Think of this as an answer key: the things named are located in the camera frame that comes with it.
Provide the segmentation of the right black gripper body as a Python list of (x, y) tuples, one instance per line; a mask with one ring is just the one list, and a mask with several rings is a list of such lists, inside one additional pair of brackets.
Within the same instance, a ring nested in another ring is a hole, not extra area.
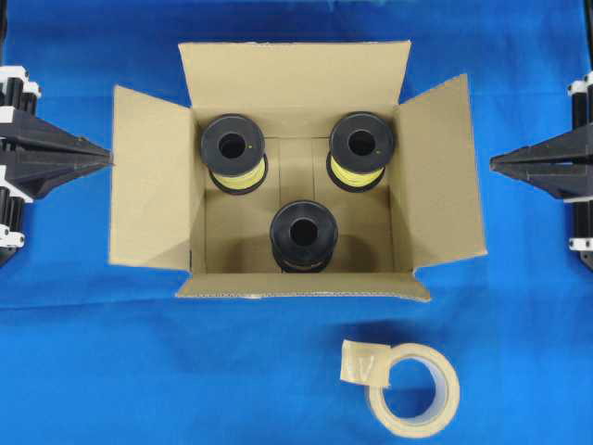
[(568, 88), (572, 100), (573, 130), (570, 132), (570, 162), (579, 166), (577, 188), (572, 191), (574, 233), (569, 247), (580, 261), (592, 268), (592, 72)]

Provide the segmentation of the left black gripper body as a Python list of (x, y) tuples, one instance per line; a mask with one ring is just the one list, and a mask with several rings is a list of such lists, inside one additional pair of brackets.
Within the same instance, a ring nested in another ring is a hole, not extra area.
[[(32, 82), (23, 66), (1, 67), (1, 122), (11, 123), (14, 109), (36, 114), (41, 87)], [(33, 199), (19, 191), (8, 179), (6, 158), (1, 158), (1, 264), (5, 265), (24, 247), (24, 209)]]

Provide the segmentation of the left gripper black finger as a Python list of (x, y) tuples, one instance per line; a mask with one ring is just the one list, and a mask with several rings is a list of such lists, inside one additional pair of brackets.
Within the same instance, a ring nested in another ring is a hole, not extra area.
[(110, 152), (101, 146), (19, 109), (1, 110), (1, 137), (17, 146), (111, 160)]
[(38, 200), (58, 186), (111, 164), (110, 155), (2, 155), (1, 186), (11, 197)]

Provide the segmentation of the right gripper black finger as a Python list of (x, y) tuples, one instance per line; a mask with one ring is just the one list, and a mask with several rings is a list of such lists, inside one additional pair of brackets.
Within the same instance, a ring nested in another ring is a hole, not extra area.
[(541, 143), (524, 146), (490, 159), (492, 165), (520, 163), (591, 163), (592, 124), (576, 128)]
[(539, 188), (557, 199), (592, 196), (590, 164), (491, 163), (494, 172)]

